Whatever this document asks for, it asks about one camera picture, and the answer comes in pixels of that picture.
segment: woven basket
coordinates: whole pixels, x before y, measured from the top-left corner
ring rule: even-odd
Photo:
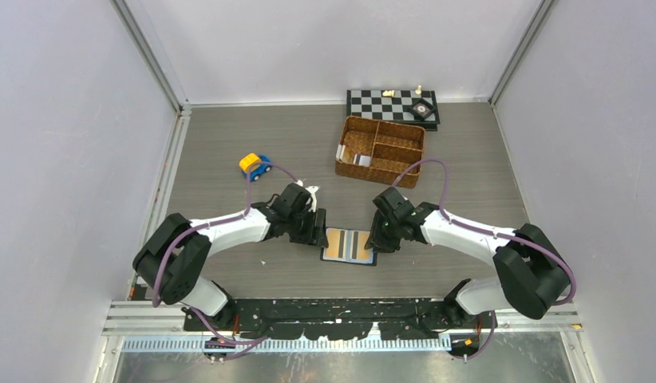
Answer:
[[[336,174],[391,184],[408,166],[422,159],[425,130],[418,126],[349,116],[340,145],[344,145],[344,154],[335,159]],[[369,156],[370,166],[354,164],[357,154]],[[419,166],[410,171],[398,186],[415,188],[420,171]]]

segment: chessboard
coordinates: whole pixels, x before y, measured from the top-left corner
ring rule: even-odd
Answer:
[[[396,90],[393,97],[383,97],[382,90],[347,90],[347,116],[359,116],[398,124],[416,125],[437,131],[441,118],[438,114],[436,93],[423,90]],[[415,113],[413,106],[429,107],[426,113]]]

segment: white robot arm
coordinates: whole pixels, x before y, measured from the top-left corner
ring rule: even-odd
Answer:
[[[133,268],[154,286],[161,258],[170,243],[180,233],[199,228],[180,241],[180,256],[170,255],[161,276],[160,296],[166,304],[182,302],[209,317],[216,316],[231,297],[214,282],[200,277],[207,257],[243,243],[262,242],[284,234],[290,236],[292,243],[328,246],[326,210],[316,208],[317,189],[289,184],[275,199],[253,203],[247,211],[214,219],[188,221],[178,213],[171,214],[135,257]]]
[[[431,203],[414,207],[396,188],[384,190],[373,202],[377,212],[367,246],[374,251],[397,251],[401,239],[406,239],[450,247],[496,268],[497,277],[465,279],[445,297],[445,315],[454,324],[485,311],[512,307],[529,318],[541,319],[570,285],[566,272],[547,256],[505,238],[524,239],[560,259],[546,235],[534,225],[492,227],[450,213],[444,215]]]

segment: gray floor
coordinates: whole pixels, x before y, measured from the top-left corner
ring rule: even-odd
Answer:
[[[526,216],[499,129],[488,104],[439,105],[439,132],[428,132],[425,157],[450,167],[446,208],[457,215],[502,227],[519,227]],[[372,199],[386,188],[337,176],[334,157],[344,107],[269,106],[194,109],[168,212],[189,219],[230,214],[245,207],[245,180],[238,163],[249,152],[281,164],[305,185],[318,185],[327,226],[369,230]],[[268,200],[290,182],[278,169],[253,184],[253,201]],[[443,173],[423,167],[413,203],[437,203]],[[376,267],[319,261],[317,248],[287,237],[251,243],[211,257],[202,275],[239,298],[442,297],[463,278],[493,271],[444,247],[403,242]]]

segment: yellow toy car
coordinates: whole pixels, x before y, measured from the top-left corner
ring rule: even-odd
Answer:
[[[260,176],[266,172],[269,172],[271,170],[271,165],[267,164],[256,164],[253,165],[256,162],[259,161],[265,161],[265,162],[271,162],[269,157],[264,156],[264,155],[257,155],[255,153],[251,153],[248,156],[245,156],[241,161],[239,161],[239,168],[241,168],[241,172],[243,173],[243,176],[246,176],[246,171],[248,168],[251,166],[253,167],[251,170],[251,182],[252,181],[257,181],[260,179]]]

